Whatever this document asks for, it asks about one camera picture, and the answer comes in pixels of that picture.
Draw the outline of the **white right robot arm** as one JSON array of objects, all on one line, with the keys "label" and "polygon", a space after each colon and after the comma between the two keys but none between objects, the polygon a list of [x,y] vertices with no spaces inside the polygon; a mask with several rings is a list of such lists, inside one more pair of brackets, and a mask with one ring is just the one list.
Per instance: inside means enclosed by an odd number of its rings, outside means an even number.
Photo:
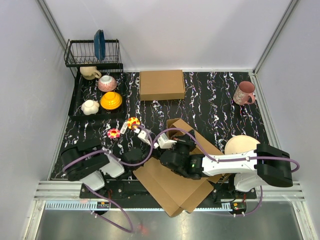
[{"label": "white right robot arm", "polygon": [[174,137],[173,146],[159,158],[163,166],[179,176],[199,180],[220,174],[232,174],[232,182],[227,185],[227,192],[235,199],[257,186],[293,186],[293,160],[285,151],[265,143],[257,143],[255,149],[236,154],[212,155],[205,150],[200,154],[191,154],[200,143],[194,130],[183,133]]}]

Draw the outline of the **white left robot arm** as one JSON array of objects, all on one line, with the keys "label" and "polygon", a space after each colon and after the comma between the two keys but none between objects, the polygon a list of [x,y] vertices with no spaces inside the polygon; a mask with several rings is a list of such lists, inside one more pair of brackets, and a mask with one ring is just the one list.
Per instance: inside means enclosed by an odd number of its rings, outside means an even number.
[{"label": "white left robot arm", "polygon": [[108,193],[105,176],[125,179],[130,171],[140,167],[149,155],[150,147],[132,147],[121,157],[112,154],[101,145],[99,139],[85,140],[68,146],[60,154],[63,172],[70,182],[80,181],[90,187],[97,198]]}]

